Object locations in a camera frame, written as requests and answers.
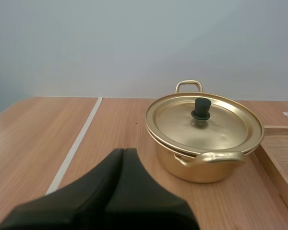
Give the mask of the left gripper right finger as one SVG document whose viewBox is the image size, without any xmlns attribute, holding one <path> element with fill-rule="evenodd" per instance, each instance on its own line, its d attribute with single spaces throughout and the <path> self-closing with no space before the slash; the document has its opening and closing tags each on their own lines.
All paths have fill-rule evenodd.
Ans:
<svg viewBox="0 0 288 230">
<path fill-rule="evenodd" d="M 107 230 L 197 230 L 188 203 L 158 184 L 136 149 L 126 149 L 116 189 L 105 207 Z"/>
</svg>

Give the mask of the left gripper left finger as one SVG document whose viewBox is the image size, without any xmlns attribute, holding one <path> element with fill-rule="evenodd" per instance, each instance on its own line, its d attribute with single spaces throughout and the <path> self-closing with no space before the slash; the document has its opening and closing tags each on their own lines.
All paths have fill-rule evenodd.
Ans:
<svg viewBox="0 0 288 230">
<path fill-rule="evenodd" d="M 114 149 L 71 184 L 16 206 L 0 230 L 101 230 L 104 209 L 120 178 L 124 149 Z"/>
</svg>

